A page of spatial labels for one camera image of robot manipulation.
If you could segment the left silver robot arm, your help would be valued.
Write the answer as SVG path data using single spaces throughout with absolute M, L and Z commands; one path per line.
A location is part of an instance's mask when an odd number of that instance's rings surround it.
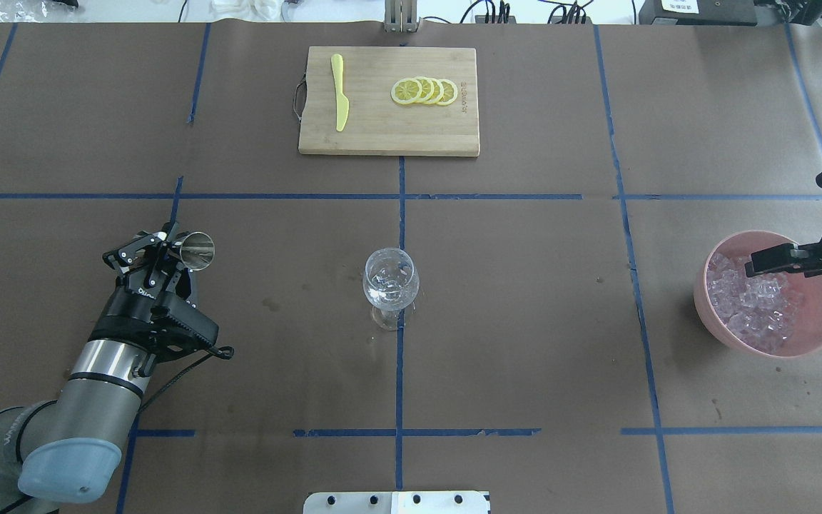
M 195 273 L 212 238 L 176 221 L 104 253 L 114 290 L 58 397 L 0 410 L 0 513 L 54 513 L 100 500 L 123 460 L 163 363 L 218 355 L 218 325 L 197 306 Z

